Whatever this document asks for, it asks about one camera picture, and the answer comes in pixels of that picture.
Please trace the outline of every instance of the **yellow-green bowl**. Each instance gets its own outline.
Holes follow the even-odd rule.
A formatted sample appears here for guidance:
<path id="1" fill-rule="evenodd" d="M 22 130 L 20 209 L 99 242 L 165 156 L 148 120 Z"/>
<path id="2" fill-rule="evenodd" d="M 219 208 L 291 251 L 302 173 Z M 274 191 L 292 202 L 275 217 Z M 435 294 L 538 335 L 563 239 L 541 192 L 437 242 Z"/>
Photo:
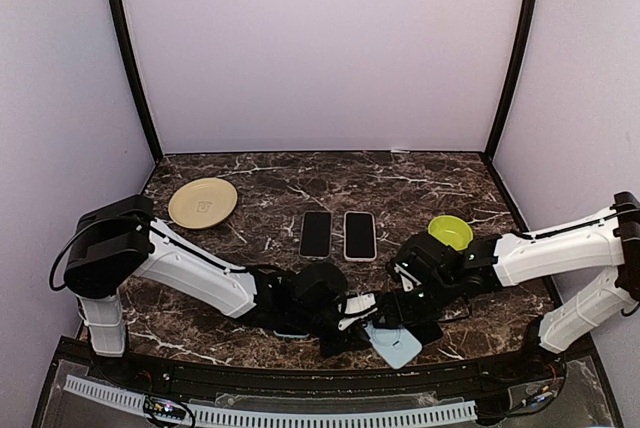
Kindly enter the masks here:
<path id="1" fill-rule="evenodd" d="M 473 240 L 473 231 L 467 222 L 451 215 L 436 216 L 429 223 L 427 231 L 436 240 L 457 251 L 466 250 Z"/>

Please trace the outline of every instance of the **smartphone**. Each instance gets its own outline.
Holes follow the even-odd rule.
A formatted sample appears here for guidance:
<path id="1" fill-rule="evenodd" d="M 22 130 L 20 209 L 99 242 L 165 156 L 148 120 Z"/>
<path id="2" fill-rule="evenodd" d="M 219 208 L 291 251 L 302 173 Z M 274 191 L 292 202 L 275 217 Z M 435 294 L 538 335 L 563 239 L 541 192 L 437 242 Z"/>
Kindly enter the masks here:
<path id="1" fill-rule="evenodd" d="M 376 225 L 371 213 L 349 211 L 344 215 L 344 259 L 376 259 Z"/>
<path id="2" fill-rule="evenodd" d="M 331 213 L 307 211 L 302 218 L 300 256 L 327 258 L 331 252 Z"/>

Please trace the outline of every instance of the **black metal frame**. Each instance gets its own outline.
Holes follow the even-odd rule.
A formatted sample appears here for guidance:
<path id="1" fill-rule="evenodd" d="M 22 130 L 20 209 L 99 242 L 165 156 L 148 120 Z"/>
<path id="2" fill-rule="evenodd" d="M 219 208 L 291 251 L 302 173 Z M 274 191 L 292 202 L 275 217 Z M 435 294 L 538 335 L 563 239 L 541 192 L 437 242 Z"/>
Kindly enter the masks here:
<path id="1" fill-rule="evenodd" d="M 31 422 L 31 428 L 40 428 L 42 426 L 42 422 L 44 421 L 44 414 L 47 408 L 47 402 L 49 400 L 49 393 L 51 392 L 51 387 L 53 385 L 53 379 L 56 376 L 56 371 L 58 369 L 58 363 L 60 361 L 59 355 L 60 346 L 58 345 L 58 349 L 53 355 L 53 360 L 49 363 L 49 369 L 47 370 L 47 375 L 44 378 L 44 383 L 42 384 L 42 390 L 40 391 L 40 396 L 38 397 L 38 404 L 36 405 L 36 412 L 33 415 L 33 421 Z"/>
<path id="2" fill-rule="evenodd" d="M 502 196 L 505 204 L 507 205 L 507 208 L 509 209 L 511 216 L 515 221 L 516 226 L 518 227 L 518 230 L 523 232 L 529 231 L 527 222 L 522 216 L 522 213 L 520 213 L 520 208 L 518 208 L 518 205 L 513 200 L 511 193 L 509 193 L 509 190 L 505 186 L 504 181 L 502 180 L 502 177 L 493 166 L 493 161 L 491 160 L 491 158 L 489 158 L 489 156 L 486 153 L 481 153 L 480 158 L 482 159 L 482 162 L 484 163 L 487 171 L 489 172 L 489 176 L 491 176 L 491 179 L 493 180 L 494 184 L 498 188 L 500 195 Z M 544 282 L 544 285 L 547 289 L 547 292 L 549 293 L 549 297 L 551 298 L 551 301 L 553 302 L 554 307 L 557 308 L 561 306 L 562 298 L 560 297 L 560 293 L 558 292 L 558 288 L 556 287 L 556 284 L 554 283 L 553 278 L 551 276 L 545 276 L 544 278 L 542 278 L 542 281 Z M 620 415 L 620 410 L 618 408 L 618 404 L 616 403 L 613 389 L 611 388 L 611 384 L 609 383 L 609 378 L 604 369 L 604 365 L 602 364 L 600 353 L 598 353 L 598 349 L 595 343 L 593 342 L 593 337 L 591 336 L 591 333 L 587 333 L 578 341 L 576 341 L 573 345 L 571 345 L 567 350 L 567 353 L 574 353 L 576 350 L 579 352 L 588 354 L 593 359 L 593 364 L 598 373 L 598 377 L 600 378 L 600 383 L 602 384 L 602 388 L 607 398 L 607 403 L 609 404 L 609 408 L 611 409 L 611 414 L 613 416 L 613 419 L 616 423 L 616 426 L 622 427 L 623 426 L 622 416 Z"/>
<path id="3" fill-rule="evenodd" d="M 527 47 L 527 40 L 529 38 L 529 30 L 531 28 L 531 21 L 533 20 L 533 9 L 535 4 L 536 0 L 522 0 L 520 18 L 518 19 L 518 27 L 516 28 L 516 37 L 513 42 L 509 68 L 507 68 L 507 76 L 504 80 L 502 95 L 500 96 L 496 116 L 493 120 L 489 140 L 487 141 L 487 146 L 484 150 L 484 154 L 489 158 L 489 160 L 493 160 L 493 157 L 498 150 L 500 138 L 502 137 L 502 133 L 507 122 L 507 116 L 509 115 L 513 95 L 516 91 L 516 85 L 518 84 L 518 77 L 520 76 L 520 69 L 522 68 L 522 61 Z"/>
<path id="4" fill-rule="evenodd" d="M 122 4 L 122 0 L 109 0 L 109 6 L 111 7 L 113 26 L 116 31 L 116 37 L 118 38 L 118 45 L 120 46 L 122 63 L 124 64 L 127 79 L 129 80 L 131 95 L 133 96 L 133 101 L 136 105 L 136 110 L 138 111 L 138 117 L 140 118 L 140 123 L 142 124 L 142 129 L 147 139 L 149 150 L 151 151 L 153 159 L 158 162 L 163 157 L 162 147 L 160 146 L 160 140 L 156 133 L 156 129 L 153 126 L 153 119 L 151 118 L 149 105 L 147 104 L 144 89 L 142 88 L 138 65 L 136 64 L 136 58 L 133 53 L 131 36 L 129 35 L 129 29 L 127 28 L 124 5 Z"/>

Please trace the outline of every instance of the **brown marble surface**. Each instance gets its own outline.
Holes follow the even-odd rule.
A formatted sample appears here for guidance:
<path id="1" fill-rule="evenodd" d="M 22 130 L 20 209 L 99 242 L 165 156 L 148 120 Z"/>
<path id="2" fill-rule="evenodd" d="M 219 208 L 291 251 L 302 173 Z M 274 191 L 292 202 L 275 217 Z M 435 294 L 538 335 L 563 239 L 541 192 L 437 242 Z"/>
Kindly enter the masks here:
<path id="1" fill-rule="evenodd" d="M 468 153 L 257 153 L 169 156 L 145 194 L 156 216 L 169 220 L 167 205 L 185 183 L 219 177 L 233 183 L 238 206 L 221 225 L 178 234 L 238 264 L 269 263 L 299 270 L 302 216 L 333 213 L 330 261 L 346 274 L 352 291 L 395 287 L 385 263 L 411 234 L 437 215 L 467 220 L 476 237 L 506 232 L 513 220 L 480 158 Z M 346 211 L 376 218 L 378 259 L 348 263 L 342 257 Z M 227 320 L 217 311 L 161 284 L 130 278 L 121 287 L 131 349 L 166 358 L 275 369 L 371 369 L 386 367 L 373 349 L 322 358 L 315 339 L 290 341 Z M 443 325 L 444 337 L 412 365 L 465 360 L 516 350 L 527 323 L 552 309 L 541 281 L 483 295 L 473 316 Z M 464 314 L 453 307 L 447 316 Z"/>

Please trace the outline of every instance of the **lavender wall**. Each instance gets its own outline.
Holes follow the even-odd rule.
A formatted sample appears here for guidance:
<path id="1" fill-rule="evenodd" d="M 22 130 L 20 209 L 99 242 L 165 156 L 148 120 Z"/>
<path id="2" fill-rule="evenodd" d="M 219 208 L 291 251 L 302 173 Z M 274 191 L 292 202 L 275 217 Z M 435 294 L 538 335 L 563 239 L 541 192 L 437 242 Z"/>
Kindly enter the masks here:
<path id="1" fill-rule="evenodd" d="M 640 197 L 640 0 L 538 0 L 496 163 L 532 228 Z M 557 277 L 568 299 L 593 271 Z M 640 316 L 594 337 L 622 414 L 640 419 Z"/>
<path id="2" fill-rule="evenodd" d="M 125 0 L 167 152 L 480 150 L 521 0 Z"/>
<path id="3" fill-rule="evenodd" d="M 78 327 L 49 267 L 80 214 L 152 168 L 107 0 L 0 0 L 0 404 L 30 426 L 61 334 Z"/>

